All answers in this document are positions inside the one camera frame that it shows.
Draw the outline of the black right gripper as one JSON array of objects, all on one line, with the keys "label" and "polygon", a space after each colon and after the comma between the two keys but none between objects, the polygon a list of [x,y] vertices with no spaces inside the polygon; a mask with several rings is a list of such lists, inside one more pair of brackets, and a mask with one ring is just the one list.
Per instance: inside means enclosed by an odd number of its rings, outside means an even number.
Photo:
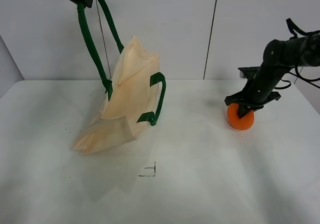
[{"label": "black right gripper", "polygon": [[241,119],[252,111],[262,109],[263,106],[281,97],[273,89],[281,78],[279,67],[260,66],[252,80],[247,80],[244,88],[233,95],[225,98],[227,106],[238,104],[238,117]]}]

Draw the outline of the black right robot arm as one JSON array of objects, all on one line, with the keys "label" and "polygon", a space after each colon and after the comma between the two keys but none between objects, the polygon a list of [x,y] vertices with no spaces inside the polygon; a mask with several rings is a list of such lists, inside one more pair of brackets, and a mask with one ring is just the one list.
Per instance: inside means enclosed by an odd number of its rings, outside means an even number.
[{"label": "black right robot arm", "polygon": [[250,111],[262,109],[273,100],[278,101],[281,95],[275,90],[283,76],[298,67],[319,67],[320,33],[310,32],[303,37],[287,41],[272,40],[263,53],[259,67],[240,67],[240,75],[247,79],[242,91],[225,98],[225,104],[238,105],[237,115],[244,117]]}]

